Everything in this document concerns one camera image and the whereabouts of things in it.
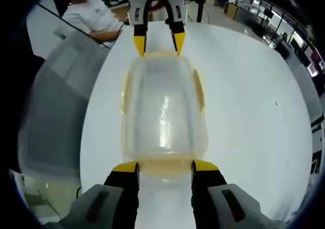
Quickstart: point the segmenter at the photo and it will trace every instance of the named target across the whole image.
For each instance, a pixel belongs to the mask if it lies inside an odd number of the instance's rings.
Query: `plastic container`
[[[138,58],[122,94],[123,154],[139,161],[201,157],[208,144],[204,108],[199,75],[186,58],[174,52]]]

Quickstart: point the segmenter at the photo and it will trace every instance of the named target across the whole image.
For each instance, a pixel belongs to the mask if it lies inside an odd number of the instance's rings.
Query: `person's arm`
[[[93,37],[98,43],[110,42],[114,41],[118,38],[121,34],[121,30],[119,31],[98,31],[98,32],[91,32],[89,35]]]

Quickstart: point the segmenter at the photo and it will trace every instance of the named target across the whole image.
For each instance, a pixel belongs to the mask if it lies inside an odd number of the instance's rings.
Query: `person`
[[[119,18],[101,0],[69,0],[63,19],[84,31],[98,43],[115,41],[125,26],[126,18]],[[62,23],[60,32],[67,37],[75,29]]]

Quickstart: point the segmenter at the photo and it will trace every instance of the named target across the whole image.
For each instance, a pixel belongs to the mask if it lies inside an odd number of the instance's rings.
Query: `desk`
[[[312,159],[308,112],[294,76],[280,54],[246,35],[201,23],[187,23],[185,30],[182,55],[198,69],[206,94],[209,148],[203,159],[257,199],[269,218],[286,219],[301,204]],[[126,28],[92,91],[81,141],[83,192],[126,161],[119,105],[138,57],[132,37]],[[168,26],[149,23],[147,52],[164,49],[173,49]],[[168,223],[164,218],[159,222]]]

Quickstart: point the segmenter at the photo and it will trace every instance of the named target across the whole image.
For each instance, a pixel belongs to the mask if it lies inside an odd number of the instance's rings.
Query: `white tabletop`
[[[204,160],[257,199],[269,218],[286,219],[304,197],[312,158],[308,112],[290,69],[277,52],[238,32],[200,23],[187,23],[185,30],[182,55],[198,69],[206,94]],[[168,26],[149,23],[147,52],[164,49],[174,49]],[[119,105],[126,73],[138,56],[133,29],[126,28],[88,105],[80,153],[83,192],[103,184],[125,161]]]

